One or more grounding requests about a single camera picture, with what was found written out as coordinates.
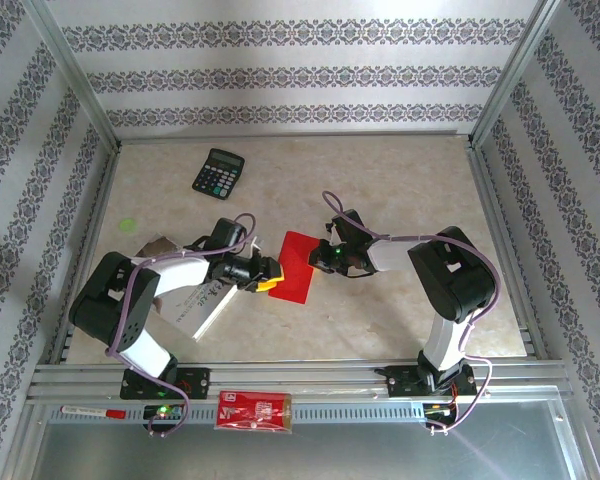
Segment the long aluminium mounting rail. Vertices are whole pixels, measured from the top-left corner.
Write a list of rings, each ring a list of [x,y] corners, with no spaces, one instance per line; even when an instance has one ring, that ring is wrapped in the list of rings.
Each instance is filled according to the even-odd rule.
[[[192,363],[192,368],[209,371],[207,397],[221,390],[288,392],[302,400],[370,400],[388,396],[386,377],[376,371],[390,365],[407,365],[407,360],[379,361],[284,361]],[[528,357],[496,358],[487,399],[556,391],[571,396],[573,388],[560,360]],[[29,404],[104,404],[117,401],[123,380],[120,364],[41,365],[26,393]]]

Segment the aluminium upright post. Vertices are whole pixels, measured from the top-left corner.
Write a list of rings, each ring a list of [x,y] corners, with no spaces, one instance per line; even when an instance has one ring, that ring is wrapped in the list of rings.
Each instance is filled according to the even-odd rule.
[[[117,153],[120,141],[46,0],[20,1],[108,150]]]
[[[469,134],[469,146],[472,149],[480,147],[489,135],[562,2],[563,0],[537,0],[519,41],[509,55],[502,74]]]

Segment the black calculator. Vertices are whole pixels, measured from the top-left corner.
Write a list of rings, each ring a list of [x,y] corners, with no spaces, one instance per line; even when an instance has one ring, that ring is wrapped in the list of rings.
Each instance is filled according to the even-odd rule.
[[[234,153],[211,148],[191,187],[218,200],[227,200],[244,169],[245,159]]]

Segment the small circuit board green light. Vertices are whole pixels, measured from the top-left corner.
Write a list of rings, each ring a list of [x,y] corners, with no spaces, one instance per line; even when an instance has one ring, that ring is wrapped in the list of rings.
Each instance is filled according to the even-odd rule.
[[[144,408],[143,419],[146,421],[176,421],[181,418],[183,409],[183,404],[148,405]]]

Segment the white book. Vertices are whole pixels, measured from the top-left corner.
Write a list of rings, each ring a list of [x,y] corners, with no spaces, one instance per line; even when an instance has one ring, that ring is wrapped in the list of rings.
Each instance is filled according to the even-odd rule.
[[[160,275],[151,310],[182,333],[199,341],[238,289],[221,280],[206,280],[208,264],[202,258],[186,256],[170,239],[155,237],[131,258],[138,265],[150,257],[158,260],[148,268]]]

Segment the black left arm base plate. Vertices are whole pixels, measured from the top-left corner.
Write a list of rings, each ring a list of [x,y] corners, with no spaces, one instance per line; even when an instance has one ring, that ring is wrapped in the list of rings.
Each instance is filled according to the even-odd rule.
[[[207,398],[210,370],[206,368],[176,367],[162,381],[182,390],[189,399]],[[123,400],[178,400],[182,396],[172,389],[155,384],[138,373],[126,369],[122,378],[120,398]]]

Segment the thin aluminium wall rail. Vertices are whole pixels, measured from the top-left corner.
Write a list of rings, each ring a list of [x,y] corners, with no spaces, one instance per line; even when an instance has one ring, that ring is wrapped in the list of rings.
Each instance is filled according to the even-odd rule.
[[[337,132],[290,132],[281,134],[248,134],[248,135],[211,135],[211,136],[153,136],[126,138],[120,141],[121,146],[127,145],[162,145],[162,144],[191,144],[191,143],[223,143],[249,142],[256,140],[310,139],[310,138],[381,138],[381,137],[433,137],[433,138],[468,138],[468,134],[460,134],[452,130],[430,131],[337,131]]]

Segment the aluminium side rail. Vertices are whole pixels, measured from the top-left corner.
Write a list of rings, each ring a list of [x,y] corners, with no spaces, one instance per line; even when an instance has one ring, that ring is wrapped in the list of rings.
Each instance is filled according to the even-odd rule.
[[[120,157],[121,146],[118,146],[103,164],[102,172],[95,186],[92,203],[88,213],[84,217],[84,230],[79,238],[75,259],[71,269],[67,273],[67,284],[64,297],[59,310],[59,319],[54,326],[51,338],[44,354],[41,356],[40,364],[58,364],[62,361],[65,342],[72,329],[69,322],[69,310],[85,282],[89,273],[89,267],[93,259],[99,232],[104,218],[104,210],[110,195],[113,177]]]
[[[506,218],[502,212],[497,191],[494,188],[485,160],[481,151],[474,147],[471,142],[468,143],[466,151],[489,231],[494,242],[502,276],[507,287],[507,296],[516,315],[519,330],[523,335],[527,355],[537,360],[550,360],[553,356],[546,348],[535,310],[519,268],[514,246],[509,236]]]

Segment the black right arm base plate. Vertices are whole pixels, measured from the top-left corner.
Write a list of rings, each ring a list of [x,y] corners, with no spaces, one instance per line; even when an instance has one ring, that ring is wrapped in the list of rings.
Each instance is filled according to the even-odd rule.
[[[416,365],[390,365],[376,369],[375,373],[385,378],[391,398],[476,395],[478,391],[473,369],[468,364],[462,364],[441,380],[427,376]]]

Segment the red square paper sheet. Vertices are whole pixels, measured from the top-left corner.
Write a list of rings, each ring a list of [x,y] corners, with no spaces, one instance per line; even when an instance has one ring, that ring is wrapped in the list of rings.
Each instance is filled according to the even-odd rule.
[[[288,231],[284,237],[279,263],[284,280],[272,288],[272,298],[304,305],[307,301],[314,268],[309,264],[311,252],[320,240],[298,232]]]

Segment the grey metal sheet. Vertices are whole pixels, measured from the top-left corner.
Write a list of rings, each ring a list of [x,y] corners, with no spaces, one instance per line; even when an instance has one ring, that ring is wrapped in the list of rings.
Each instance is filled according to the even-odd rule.
[[[545,413],[473,420],[446,436],[421,426],[299,425],[290,434],[187,426],[50,425],[32,480],[589,480]]]

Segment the white red marker pen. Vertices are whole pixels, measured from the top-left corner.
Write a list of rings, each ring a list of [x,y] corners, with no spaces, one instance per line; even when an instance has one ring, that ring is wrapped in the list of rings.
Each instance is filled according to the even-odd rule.
[[[126,412],[124,410],[107,409],[101,407],[63,405],[60,408],[60,411],[66,415],[81,415],[115,420],[124,420],[126,418]]]

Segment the red packet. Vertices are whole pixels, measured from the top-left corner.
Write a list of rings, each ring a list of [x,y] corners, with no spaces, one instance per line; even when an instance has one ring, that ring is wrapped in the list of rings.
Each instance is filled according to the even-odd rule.
[[[221,391],[218,397],[215,428],[290,433],[292,396],[280,392]]]

